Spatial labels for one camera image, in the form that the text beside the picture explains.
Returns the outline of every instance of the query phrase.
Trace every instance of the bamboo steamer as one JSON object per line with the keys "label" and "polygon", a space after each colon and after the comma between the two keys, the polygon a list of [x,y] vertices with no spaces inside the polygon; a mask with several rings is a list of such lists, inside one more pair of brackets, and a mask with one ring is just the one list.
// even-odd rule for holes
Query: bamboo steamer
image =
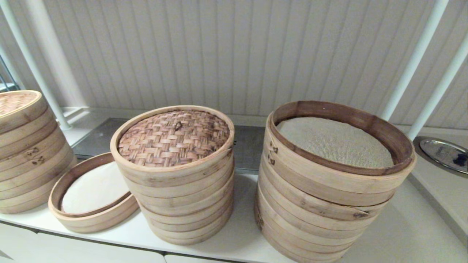
{"label": "bamboo steamer", "polygon": [[37,91],[0,94],[0,212],[46,202],[59,176],[76,163],[52,110]]}
{"label": "bamboo steamer", "polygon": [[49,210],[67,229],[78,233],[101,231],[122,222],[138,209],[130,192],[110,204],[84,213],[67,213],[61,209],[62,199],[73,182],[88,171],[113,161],[111,153],[87,159],[66,172],[54,185],[49,196]]}
{"label": "bamboo steamer", "polygon": [[34,90],[0,94],[0,134],[38,118],[47,109],[47,102]]}
{"label": "bamboo steamer", "polygon": [[[277,125],[295,117],[350,124],[375,137],[394,165],[364,168],[301,149]],[[256,220],[267,241],[298,262],[333,262],[377,218],[416,164],[411,141],[366,112],[315,101],[280,106],[267,119],[256,197]]]}
{"label": "bamboo steamer", "polygon": [[161,239],[195,244],[216,234],[232,212],[234,124],[207,107],[149,111],[123,124],[110,150]]}

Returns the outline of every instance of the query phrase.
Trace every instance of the cloth liner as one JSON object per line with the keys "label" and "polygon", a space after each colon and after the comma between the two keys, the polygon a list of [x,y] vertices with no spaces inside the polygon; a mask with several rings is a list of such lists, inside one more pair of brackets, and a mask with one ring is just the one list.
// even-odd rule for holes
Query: cloth liner
{"label": "cloth liner", "polygon": [[363,168],[393,166],[390,152],[362,129],[338,121],[299,117],[278,124],[286,139],[325,159]]}
{"label": "cloth liner", "polygon": [[106,206],[127,193],[123,175],[116,162],[106,163],[76,179],[62,199],[67,213],[85,213]]}

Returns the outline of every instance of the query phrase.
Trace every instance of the stainless steel surface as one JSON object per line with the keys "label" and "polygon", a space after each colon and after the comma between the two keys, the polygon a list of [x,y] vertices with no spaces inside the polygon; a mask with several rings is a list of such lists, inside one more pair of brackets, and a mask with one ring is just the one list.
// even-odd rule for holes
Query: stainless steel surface
{"label": "stainless steel surface", "polygon": [[[126,119],[110,118],[73,145],[79,159],[88,159],[110,151],[110,139]],[[236,169],[255,174],[260,166],[265,128],[235,126],[234,158]]]}
{"label": "stainless steel surface", "polygon": [[416,137],[417,153],[431,163],[457,175],[468,175],[468,150],[438,138]]}

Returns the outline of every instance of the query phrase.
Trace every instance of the white paneled wall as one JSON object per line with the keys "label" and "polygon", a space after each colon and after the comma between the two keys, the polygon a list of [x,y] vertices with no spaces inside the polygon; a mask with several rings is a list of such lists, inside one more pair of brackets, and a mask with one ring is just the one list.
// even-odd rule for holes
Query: white paneled wall
{"label": "white paneled wall", "polygon": [[[22,1],[12,1],[28,44],[63,106]],[[266,116],[294,100],[325,100],[374,114],[385,107],[433,0],[45,0],[85,106],[154,109],[206,105]],[[411,124],[468,30],[468,2],[451,0],[391,122]],[[25,85],[27,65],[0,29]],[[468,129],[468,66],[426,124]]]}

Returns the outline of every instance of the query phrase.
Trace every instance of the steamer basket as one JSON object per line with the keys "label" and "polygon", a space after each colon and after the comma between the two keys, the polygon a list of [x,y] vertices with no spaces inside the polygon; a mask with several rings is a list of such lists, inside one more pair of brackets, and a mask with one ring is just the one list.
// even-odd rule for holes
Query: steamer basket
{"label": "steamer basket", "polygon": [[[356,167],[327,160],[288,141],[284,120],[318,117],[375,137],[394,165]],[[267,241],[298,262],[333,262],[377,218],[416,164],[411,141],[390,123],[329,102],[280,106],[267,119],[256,196],[256,220]]]}
{"label": "steamer basket", "polygon": [[110,153],[97,155],[74,166],[55,184],[49,196],[49,210],[67,229],[78,233],[101,231],[122,222],[138,209],[135,197],[127,192],[110,204],[89,212],[67,213],[61,210],[62,199],[76,179],[96,167],[113,161]]}
{"label": "steamer basket", "polygon": [[0,94],[0,212],[18,213],[47,201],[76,157],[37,91]]}
{"label": "steamer basket", "polygon": [[216,234],[232,212],[234,124],[200,106],[149,111],[123,124],[110,151],[151,230],[179,245]]}

